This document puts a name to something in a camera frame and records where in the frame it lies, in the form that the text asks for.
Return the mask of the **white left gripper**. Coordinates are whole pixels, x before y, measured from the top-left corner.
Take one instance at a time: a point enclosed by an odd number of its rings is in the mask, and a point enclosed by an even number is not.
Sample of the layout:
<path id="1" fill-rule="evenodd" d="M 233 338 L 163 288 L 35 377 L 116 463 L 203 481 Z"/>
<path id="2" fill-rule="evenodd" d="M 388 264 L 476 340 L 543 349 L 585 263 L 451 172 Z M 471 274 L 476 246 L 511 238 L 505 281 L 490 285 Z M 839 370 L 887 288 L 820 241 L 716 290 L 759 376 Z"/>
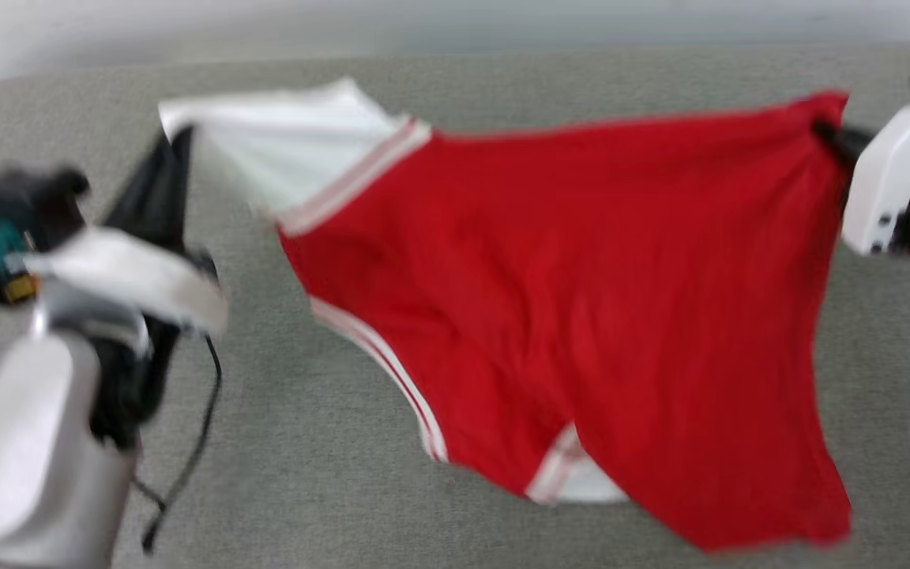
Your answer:
<path id="1" fill-rule="evenodd" d="M 193 126 L 178 130 L 171 147 L 166 137 L 156 137 L 106 213 L 109 229 L 83 229 L 51 252 L 30 254 L 28 271 L 167 324 L 223 334 L 230 309 L 217 279 L 147 243 L 185 250 L 192 140 Z"/>

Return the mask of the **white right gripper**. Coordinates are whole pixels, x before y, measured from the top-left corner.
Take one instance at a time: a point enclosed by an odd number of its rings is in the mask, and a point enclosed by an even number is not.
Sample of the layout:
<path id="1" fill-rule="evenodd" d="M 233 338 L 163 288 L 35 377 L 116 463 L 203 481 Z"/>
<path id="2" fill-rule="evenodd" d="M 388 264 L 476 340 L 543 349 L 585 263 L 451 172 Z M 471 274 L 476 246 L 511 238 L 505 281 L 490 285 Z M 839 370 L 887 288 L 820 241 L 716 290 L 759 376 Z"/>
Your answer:
<path id="1" fill-rule="evenodd" d="M 854 126 L 812 122 L 818 164 L 853 171 L 844 208 L 842 240 L 860 255 L 887 246 L 895 216 L 910 201 L 910 104 L 875 134 Z"/>

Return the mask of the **red and white t-shirt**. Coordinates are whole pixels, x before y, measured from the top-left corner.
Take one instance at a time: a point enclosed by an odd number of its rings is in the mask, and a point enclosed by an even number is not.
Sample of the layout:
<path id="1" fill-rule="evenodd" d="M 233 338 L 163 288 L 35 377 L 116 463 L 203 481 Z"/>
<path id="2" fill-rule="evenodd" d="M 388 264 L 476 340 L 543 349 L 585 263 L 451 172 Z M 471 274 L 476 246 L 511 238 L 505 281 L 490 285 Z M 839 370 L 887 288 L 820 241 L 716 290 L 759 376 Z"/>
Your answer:
<path id="1" fill-rule="evenodd" d="M 705 551 L 844 539 L 813 347 L 848 94 L 446 134 L 346 78 L 159 105 L 276 224 L 425 451 L 534 502 L 632 499 Z"/>

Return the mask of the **grey fabric sofa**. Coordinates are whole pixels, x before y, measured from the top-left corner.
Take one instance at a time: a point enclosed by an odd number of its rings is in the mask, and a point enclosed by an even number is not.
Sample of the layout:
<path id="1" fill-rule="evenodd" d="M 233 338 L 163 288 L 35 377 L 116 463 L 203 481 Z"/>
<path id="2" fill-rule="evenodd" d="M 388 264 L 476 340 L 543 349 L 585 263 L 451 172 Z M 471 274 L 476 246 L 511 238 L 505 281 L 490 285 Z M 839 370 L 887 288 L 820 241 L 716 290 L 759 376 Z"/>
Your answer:
<path id="1" fill-rule="evenodd" d="M 106 208 L 156 132 L 156 102 L 352 76 L 449 130 L 758 107 L 848 88 L 849 122 L 910 101 L 910 43 L 627 48 L 112 68 L 0 83 L 0 167 L 58 163 Z M 189 241 L 231 303 L 205 456 L 156 541 L 131 497 L 115 569 L 910 569 L 910 262 L 838 253 L 816 348 L 828 447 L 853 507 L 837 547 L 707 556 L 632 505 L 538 507 L 431 461 L 407 402 L 360 349 L 311 320 L 276 235 L 193 179 Z"/>

